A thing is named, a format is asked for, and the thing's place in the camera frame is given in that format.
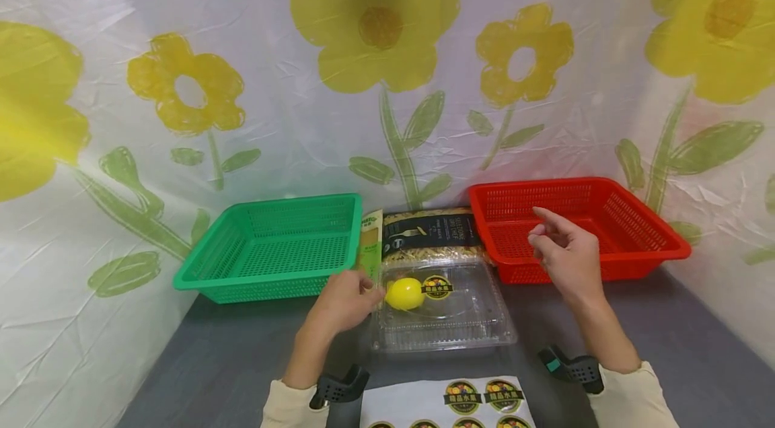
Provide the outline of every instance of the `black package label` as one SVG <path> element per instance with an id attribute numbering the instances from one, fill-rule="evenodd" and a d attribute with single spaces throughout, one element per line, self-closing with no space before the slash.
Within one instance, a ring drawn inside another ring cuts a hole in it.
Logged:
<path id="1" fill-rule="evenodd" d="M 473 214 L 435 215 L 407 218 L 383 226 L 382 256 L 399 250 L 479 246 Z"/>

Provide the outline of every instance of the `left hand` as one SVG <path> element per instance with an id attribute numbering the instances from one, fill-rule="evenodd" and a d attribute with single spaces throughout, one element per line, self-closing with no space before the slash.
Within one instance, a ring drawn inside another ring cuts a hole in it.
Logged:
<path id="1" fill-rule="evenodd" d="M 336 336 L 366 320 L 384 298 L 363 271 L 345 270 L 331 275 L 307 315 L 305 326 Z"/>

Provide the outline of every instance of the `right hand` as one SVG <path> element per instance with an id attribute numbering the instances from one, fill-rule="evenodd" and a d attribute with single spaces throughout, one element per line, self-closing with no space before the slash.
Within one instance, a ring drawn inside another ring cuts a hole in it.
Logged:
<path id="1" fill-rule="evenodd" d="M 533 255 L 571 307 L 605 301 L 597 236 L 549 209 L 533 208 L 542 222 L 528 233 Z"/>

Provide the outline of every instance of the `table surface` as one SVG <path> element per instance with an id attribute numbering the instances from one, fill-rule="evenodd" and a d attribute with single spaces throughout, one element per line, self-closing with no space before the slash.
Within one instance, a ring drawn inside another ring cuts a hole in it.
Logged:
<path id="1" fill-rule="evenodd" d="M 519 342 L 488 350 L 386 359 L 368 351 L 364 326 L 340 335 L 327 371 L 354 361 L 369 388 L 451 378 L 519 377 L 536 426 L 596 427 L 580 386 L 551 378 L 536 353 L 558 343 L 583 353 L 573 317 L 551 285 L 501 287 Z M 662 270 L 606 285 L 609 301 L 650 361 L 682 428 L 771 428 L 775 373 L 678 281 Z M 272 379 L 282 376 L 294 334 L 314 299 L 218 306 L 199 296 L 118 428 L 257 428 Z M 357 427 L 360 402 L 332 407 L 329 427 Z"/>

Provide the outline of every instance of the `green basket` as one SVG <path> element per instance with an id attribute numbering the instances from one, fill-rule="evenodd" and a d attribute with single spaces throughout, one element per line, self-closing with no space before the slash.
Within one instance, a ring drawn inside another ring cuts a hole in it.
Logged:
<path id="1" fill-rule="evenodd" d="M 361 213 L 357 194 L 233 205 L 172 285 L 216 304 L 320 294 L 328 276 L 355 264 Z"/>

